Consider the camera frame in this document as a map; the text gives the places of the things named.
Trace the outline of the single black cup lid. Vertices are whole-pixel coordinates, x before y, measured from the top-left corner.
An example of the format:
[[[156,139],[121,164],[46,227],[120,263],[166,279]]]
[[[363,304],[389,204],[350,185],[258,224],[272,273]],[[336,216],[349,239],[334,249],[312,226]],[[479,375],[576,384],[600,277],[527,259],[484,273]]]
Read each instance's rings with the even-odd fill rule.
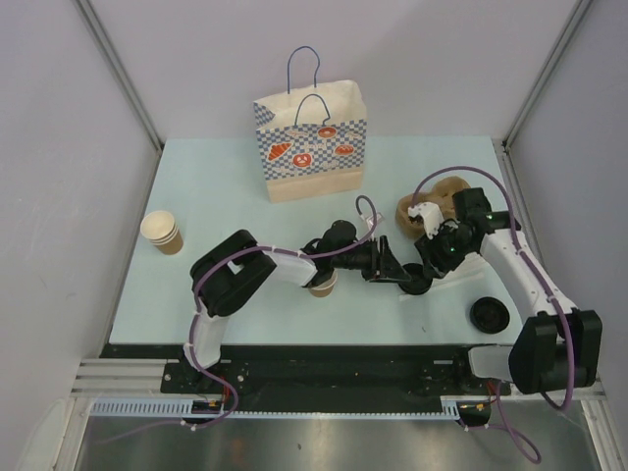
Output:
[[[422,264],[407,263],[402,268],[410,276],[409,281],[398,283],[403,292],[411,295],[422,295],[431,288],[433,279],[424,273]]]

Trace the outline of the single brown paper cup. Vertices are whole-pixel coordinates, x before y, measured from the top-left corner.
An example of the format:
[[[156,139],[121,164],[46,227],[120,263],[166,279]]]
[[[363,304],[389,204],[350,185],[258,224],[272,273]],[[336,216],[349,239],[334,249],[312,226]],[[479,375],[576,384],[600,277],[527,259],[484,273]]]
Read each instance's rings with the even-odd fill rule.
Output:
[[[333,292],[337,281],[338,281],[338,273],[333,272],[331,277],[327,281],[319,284],[316,287],[309,288],[308,291],[315,297],[318,297],[318,298],[326,297]]]

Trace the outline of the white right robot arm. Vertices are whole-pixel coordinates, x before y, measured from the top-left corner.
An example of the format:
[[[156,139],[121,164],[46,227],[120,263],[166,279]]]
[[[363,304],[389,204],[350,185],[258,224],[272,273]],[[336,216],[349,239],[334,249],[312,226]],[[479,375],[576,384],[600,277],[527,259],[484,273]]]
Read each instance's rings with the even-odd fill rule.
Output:
[[[525,394],[573,393],[591,386],[601,349],[600,316],[579,309],[550,280],[512,214],[493,210],[481,189],[463,189],[452,200],[452,219],[445,219],[432,202],[407,210],[409,219],[424,228],[415,243],[424,285],[444,278],[476,253],[497,273],[524,318],[514,344],[471,348],[469,359],[452,369],[454,385],[476,393],[488,379],[501,380]]]

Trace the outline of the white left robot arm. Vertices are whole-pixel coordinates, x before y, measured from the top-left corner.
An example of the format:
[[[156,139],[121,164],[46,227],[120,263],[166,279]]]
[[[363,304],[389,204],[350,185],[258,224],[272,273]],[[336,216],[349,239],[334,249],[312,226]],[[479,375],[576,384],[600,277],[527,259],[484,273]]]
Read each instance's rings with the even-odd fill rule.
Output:
[[[261,245],[239,230],[198,259],[190,269],[195,313],[183,345],[187,360],[183,381],[194,391],[210,390],[217,380],[214,366],[229,318],[269,280],[321,290],[335,283],[337,271],[358,271],[367,283],[404,284],[410,274],[394,257],[388,238],[357,237],[355,226],[337,220],[322,236],[292,251]]]

